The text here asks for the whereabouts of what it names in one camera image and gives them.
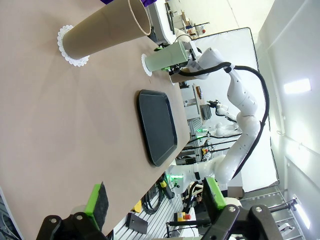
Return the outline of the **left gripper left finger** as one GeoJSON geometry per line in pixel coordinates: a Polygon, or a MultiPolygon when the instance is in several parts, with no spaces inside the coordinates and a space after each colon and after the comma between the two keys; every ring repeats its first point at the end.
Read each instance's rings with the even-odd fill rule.
{"type": "Polygon", "coordinates": [[[37,234],[38,240],[106,240],[102,232],[109,208],[103,182],[95,184],[84,210],[62,219],[58,215],[44,218],[37,234]]]}

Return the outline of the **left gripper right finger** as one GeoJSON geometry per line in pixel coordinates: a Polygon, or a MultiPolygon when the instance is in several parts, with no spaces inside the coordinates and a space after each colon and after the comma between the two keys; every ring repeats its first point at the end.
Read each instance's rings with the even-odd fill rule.
{"type": "Polygon", "coordinates": [[[249,210],[235,204],[218,201],[221,191],[212,177],[203,180],[202,201],[211,226],[203,240],[228,240],[241,235],[246,240],[281,240],[283,237],[265,205],[254,205],[249,210]]]}

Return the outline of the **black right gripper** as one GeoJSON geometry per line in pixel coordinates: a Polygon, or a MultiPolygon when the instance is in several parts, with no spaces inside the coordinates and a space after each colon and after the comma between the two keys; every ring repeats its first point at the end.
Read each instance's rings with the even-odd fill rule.
{"type": "MultiPolygon", "coordinates": [[[[169,43],[161,43],[159,44],[153,51],[154,52],[158,52],[162,49],[165,49],[167,47],[169,47],[171,44],[169,43]]],[[[194,49],[190,49],[187,52],[187,56],[188,56],[188,62],[186,64],[187,67],[191,66],[193,62],[196,62],[202,55],[202,51],[197,47],[196,51],[194,51],[194,49]]],[[[186,66],[183,66],[181,64],[174,64],[171,66],[167,66],[161,69],[161,71],[165,71],[167,72],[170,76],[174,75],[174,74],[179,74],[180,72],[187,72],[186,70],[184,70],[186,68],[186,66]]]]}

